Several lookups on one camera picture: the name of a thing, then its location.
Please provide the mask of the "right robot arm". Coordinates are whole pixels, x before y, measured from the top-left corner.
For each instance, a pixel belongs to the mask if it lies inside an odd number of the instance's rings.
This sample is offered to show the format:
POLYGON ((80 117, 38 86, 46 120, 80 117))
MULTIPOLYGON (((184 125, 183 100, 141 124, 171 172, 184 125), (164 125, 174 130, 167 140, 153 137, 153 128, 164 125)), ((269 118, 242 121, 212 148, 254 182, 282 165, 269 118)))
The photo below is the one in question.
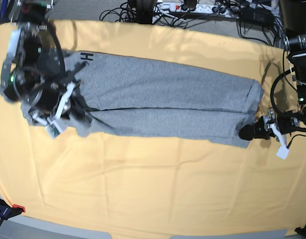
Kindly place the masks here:
POLYGON ((20 103, 29 125, 51 132, 66 127, 89 127, 91 119, 79 94, 81 82, 75 75, 86 61, 66 69, 68 56, 60 45, 46 13, 51 0, 5 0, 0 23, 13 22, 7 54, 0 75, 0 94, 10 103, 20 103))

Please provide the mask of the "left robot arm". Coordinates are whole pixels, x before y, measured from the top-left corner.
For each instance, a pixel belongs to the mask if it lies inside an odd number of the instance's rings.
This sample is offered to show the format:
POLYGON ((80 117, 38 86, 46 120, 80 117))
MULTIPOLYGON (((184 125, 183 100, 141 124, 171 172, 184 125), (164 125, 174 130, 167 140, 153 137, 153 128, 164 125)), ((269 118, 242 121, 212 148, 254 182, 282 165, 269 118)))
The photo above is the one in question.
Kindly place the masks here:
POLYGON ((255 124, 245 125, 239 131, 238 136, 243 140, 269 140, 277 137, 277 133, 285 135, 303 132, 306 136, 306 0, 281 0, 279 6, 284 27, 284 57, 291 64, 291 68, 283 71, 272 83, 272 110, 269 114, 260 117, 255 124), (274 99, 277 84, 288 75, 296 84, 299 103, 297 112, 281 111, 274 99))

